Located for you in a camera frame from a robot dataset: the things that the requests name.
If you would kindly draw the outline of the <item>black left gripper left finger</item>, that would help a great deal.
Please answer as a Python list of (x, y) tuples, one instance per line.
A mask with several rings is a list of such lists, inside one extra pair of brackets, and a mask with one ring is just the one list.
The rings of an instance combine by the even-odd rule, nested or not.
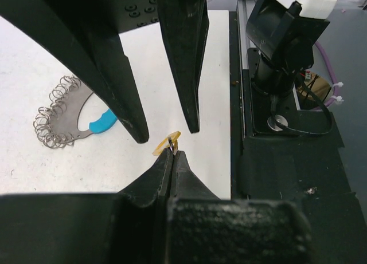
[(164, 263), (173, 153), (117, 193), (1, 196), (2, 263)]

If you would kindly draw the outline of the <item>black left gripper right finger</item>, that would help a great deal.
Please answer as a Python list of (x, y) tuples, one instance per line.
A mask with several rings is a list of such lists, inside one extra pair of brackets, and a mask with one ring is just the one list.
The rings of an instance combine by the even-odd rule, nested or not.
[(311, 228), (280, 200), (221, 200), (174, 157), (165, 229), (166, 263), (314, 263)]

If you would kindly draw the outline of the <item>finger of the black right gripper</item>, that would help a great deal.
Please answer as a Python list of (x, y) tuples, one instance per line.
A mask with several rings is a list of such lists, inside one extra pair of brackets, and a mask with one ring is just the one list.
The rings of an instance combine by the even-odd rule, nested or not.
[(66, 66), (139, 144), (149, 129), (118, 32), (101, 0), (1, 0), (1, 16)]
[(186, 123), (200, 131), (198, 88), (209, 31), (207, 0), (157, 0), (170, 69)]

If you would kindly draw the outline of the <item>yellow tag key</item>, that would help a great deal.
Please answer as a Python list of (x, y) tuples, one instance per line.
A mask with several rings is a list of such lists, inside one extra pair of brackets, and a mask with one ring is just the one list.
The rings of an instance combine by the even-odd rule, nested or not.
[(178, 152), (178, 138), (180, 137), (181, 132), (175, 131), (169, 134), (166, 138), (164, 138), (160, 144), (153, 151), (154, 156), (159, 156), (164, 149), (168, 148), (175, 155)]

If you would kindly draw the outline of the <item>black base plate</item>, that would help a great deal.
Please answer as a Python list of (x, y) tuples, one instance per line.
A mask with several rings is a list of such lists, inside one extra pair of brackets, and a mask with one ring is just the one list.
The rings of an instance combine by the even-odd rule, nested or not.
[(366, 222), (339, 155), (333, 114), (313, 91), (313, 47), (329, 25), (301, 1), (238, 0), (241, 90), (235, 196), (296, 205), (314, 263), (365, 263)]

